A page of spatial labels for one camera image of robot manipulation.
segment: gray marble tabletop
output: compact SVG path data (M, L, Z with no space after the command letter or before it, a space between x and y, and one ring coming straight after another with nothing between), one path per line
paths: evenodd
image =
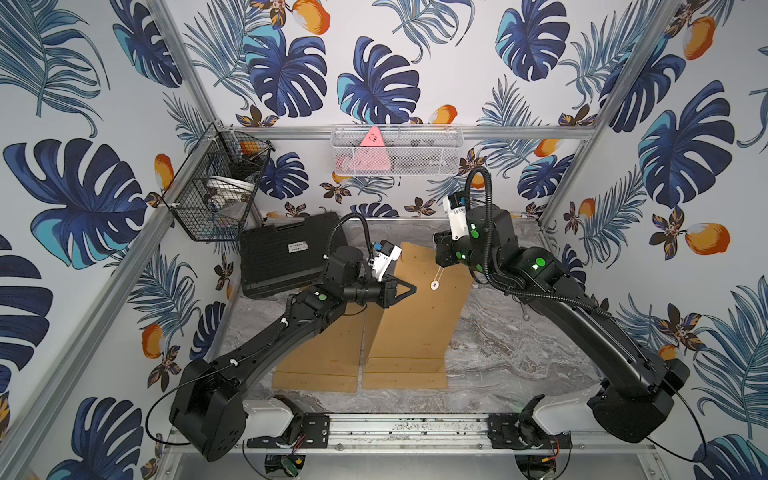
M515 219L521 247L542 246L532 219ZM448 229L442 221L373 221L372 240L433 247L432 235ZM344 226L350 245L362 247L359 223ZM244 343L283 313L287 295L252 300L241 297L232 313L220 351ZM305 407L326 412L482 413L514 412L539 393L557 395L598 381L589 358L547 318L487 286L474 285L445 353L445 390L362 389L356 393L275 391L272 372L254 383L249 399L277 393ZM358 378L362 381L362 372Z

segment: orange mango print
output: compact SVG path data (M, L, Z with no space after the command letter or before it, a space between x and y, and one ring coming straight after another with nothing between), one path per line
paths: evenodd
M481 174L475 174L475 178L472 179L472 188L475 190L482 190L485 188L485 178Z
M144 356L148 359L160 357L160 340L163 338L163 330L153 323L141 332L141 348L144 350Z
M712 46L717 23L712 17L697 18L685 33L685 58L695 60Z
M436 125L448 125L453 122L458 112L453 105L443 105L435 110L435 112L429 117L429 123Z
M659 356L664 360L672 360L677 358L677 349L674 345L665 345L659 349Z
M581 206L578 208L578 214L585 218L594 215L594 198L588 198L581 202Z
M712 255L728 250L730 233L719 223L696 223L688 227L685 241L694 253Z
M315 35L324 34L331 26L331 16L317 0L296 0L293 17L305 30Z
M536 150L534 150L533 155L542 158L549 157L560 147L560 143L562 143L562 140L542 140Z
M163 191L168 190L174 179L174 167L170 164L170 158L167 155L159 154L154 158L154 176L157 178L157 185Z

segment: cardboard piece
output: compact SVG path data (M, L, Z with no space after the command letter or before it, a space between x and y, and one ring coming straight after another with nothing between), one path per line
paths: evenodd
M362 307L350 303L346 313ZM320 335L300 345L277 366L273 389L349 392L357 390L363 315L342 316Z
M445 351L472 289L464 265L443 270L437 290L430 284L438 266L435 251L403 243L394 275L417 292L384 310L369 303L364 312L364 389L444 389Z

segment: tropical leaf wallpaper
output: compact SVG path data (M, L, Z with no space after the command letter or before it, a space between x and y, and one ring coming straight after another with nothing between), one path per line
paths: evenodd
M218 117L234 127L357 123L565 129L594 124L659 1L167 3ZM668 90L680 77L683 54L662 55L663 50L662 45L633 90L640 99L648 92L654 98L630 99L623 126L645 119L664 97L664 86ZM192 116L168 103L179 136L193 138ZM434 215L443 217L440 200L463 185L471 169L464 166L475 164L490 168L500 184L497 203L529 215L532 201L534 207L547 204L578 148L578 141L562 138L467 141L456 175L382 184L365 177L331 181L334 159L327 142L274 144L274 165L257 196L260 211L271 217L346 212L352 205L376 203L400 215L416 197L434 200ZM475 182L477 197L481 182ZM287 209L287 199L304 208Z
M601 71L609 60L588 46L630 45L614 25L633 24L643 7L597 24L581 39L578 66L566 64L584 75L587 101L606 98L624 64L617 54L614 73ZM768 478L767 15L759 2L681 2L544 226L628 334L690 368L680 393L706 445L675 400L652 438L699 461L660 452L669 478Z
M1 442L208 122L144 0L2 2L0 31ZM300 191L291 160L280 191ZM157 472L144 414L226 319L240 277L226 258L220 275L221 246L169 229L38 450L38 478Z

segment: aluminum rail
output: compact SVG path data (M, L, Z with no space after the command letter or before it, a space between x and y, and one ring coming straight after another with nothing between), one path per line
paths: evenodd
M558 211L560 204L568 194L571 185L575 182L575 179L578 178L579 172L589 161L589 157L591 156L595 145L598 144L605 132L611 128L611 121L619 111L621 104L624 102L624 98L629 93L635 80L637 80L637 77L643 70L648 58L654 53L656 45L667 30L667 26L672 20L672 17L674 17L679 6L679 2L661 2L657 7L657 10L653 13L651 21L643 33L643 37L634 46L632 55L630 55L627 60L627 64L624 66L624 70L619 75L618 80L616 80L614 90L608 96L605 106L601 108L598 113L598 119L594 122L594 136L589 142L582 144L576 151L571 166L560 181L558 189L549 200L547 210L544 212L544 215L541 216L540 225L549 225L549 222L556 214L555 212Z
M465 140L486 140L489 138L557 138L561 140L589 140L593 127L479 127L458 125ZM330 140L331 125L322 127L260 127L246 128L233 126L231 129L253 135L263 140Z
M537 455L542 449L494 449L485 414L330 414L327 449L299 449L305 454L483 454ZM572 453L653 455L650 442L626 443L605 432L574 432ZM170 442L183 442L172 435ZM245 449L246 453L285 454L290 449ZM174 454L199 455L191 446L173 447ZM230 450L242 455L242 444Z
M168 203L172 203L184 189L210 142L210 139L200 141L185 162L185 167L180 169L166 193ZM30 400L27 412L16 420L3 440L0 449L0 478L26 478L29 462L45 440L48 430L87 369L173 219L173 214L167 208L158 207L146 220L131 244L131 249L61 349L61 354L48 373L45 386L35 399Z

